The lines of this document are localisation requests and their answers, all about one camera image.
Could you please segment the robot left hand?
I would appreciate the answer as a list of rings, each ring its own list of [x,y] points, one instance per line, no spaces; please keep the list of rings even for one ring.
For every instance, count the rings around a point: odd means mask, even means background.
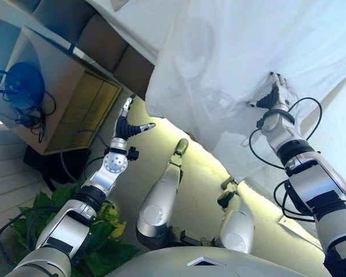
[[[124,102],[123,106],[120,109],[118,118],[114,126],[113,137],[123,139],[127,141],[130,137],[138,135],[142,132],[153,129],[156,124],[153,122],[146,123],[143,125],[131,125],[128,122],[127,116],[130,110],[130,106],[134,101],[136,94],[130,95]]]

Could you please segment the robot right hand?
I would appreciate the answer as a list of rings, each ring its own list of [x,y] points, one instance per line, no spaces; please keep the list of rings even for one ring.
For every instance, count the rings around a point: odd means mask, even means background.
[[[288,111],[298,100],[298,96],[292,92],[286,78],[280,73],[275,72],[269,73],[265,84],[261,85],[257,91],[257,94],[259,93],[263,95],[263,97],[259,100],[247,101],[247,107]]]

